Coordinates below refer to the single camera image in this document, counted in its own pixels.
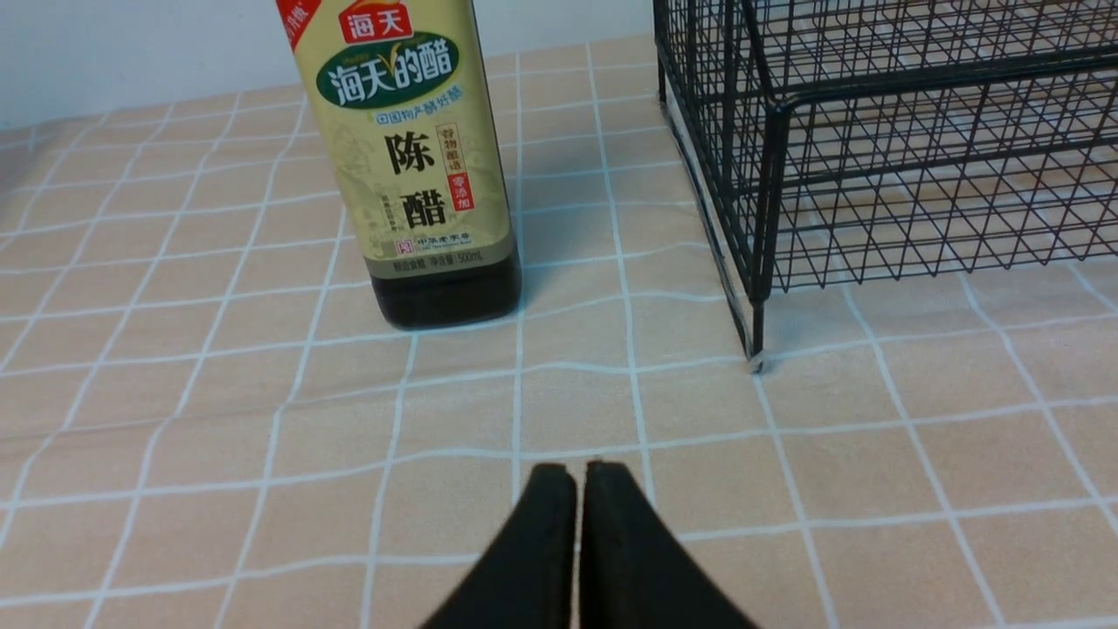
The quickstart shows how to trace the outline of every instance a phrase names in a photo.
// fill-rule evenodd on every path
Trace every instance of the wire frame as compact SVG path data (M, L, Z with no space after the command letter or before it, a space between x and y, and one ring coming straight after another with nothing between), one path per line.
M654 20L752 352L774 288L1118 252L1118 2L654 0Z

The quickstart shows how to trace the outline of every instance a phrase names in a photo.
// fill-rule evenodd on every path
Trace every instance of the black wire basket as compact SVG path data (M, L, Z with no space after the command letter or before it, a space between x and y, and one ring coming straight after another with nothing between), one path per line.
M774 287L1118 252L1115 0L653 2L755 370Z

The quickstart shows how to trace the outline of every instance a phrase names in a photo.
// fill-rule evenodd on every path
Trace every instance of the black pointed object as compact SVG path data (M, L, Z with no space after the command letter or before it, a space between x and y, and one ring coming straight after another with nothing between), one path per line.
M578 490L560 465L532 468L485 553L424 629L567 629Z
M759 629L675 541L622 464L587 466L581 542L581 629Z

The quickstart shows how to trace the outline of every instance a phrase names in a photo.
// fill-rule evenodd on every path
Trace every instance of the table surface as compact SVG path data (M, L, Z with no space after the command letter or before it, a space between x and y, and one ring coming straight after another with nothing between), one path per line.
M0 627L411 627L595 458L765 627L1118 625L1118 264L777 295L754 378L650 38L487 67L524 305L433 333L301 86L0 131Z

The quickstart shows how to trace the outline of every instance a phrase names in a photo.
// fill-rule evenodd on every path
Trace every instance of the yellow label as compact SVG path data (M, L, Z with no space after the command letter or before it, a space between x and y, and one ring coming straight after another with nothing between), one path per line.
M471 0L277 0L375 277L514 247Z

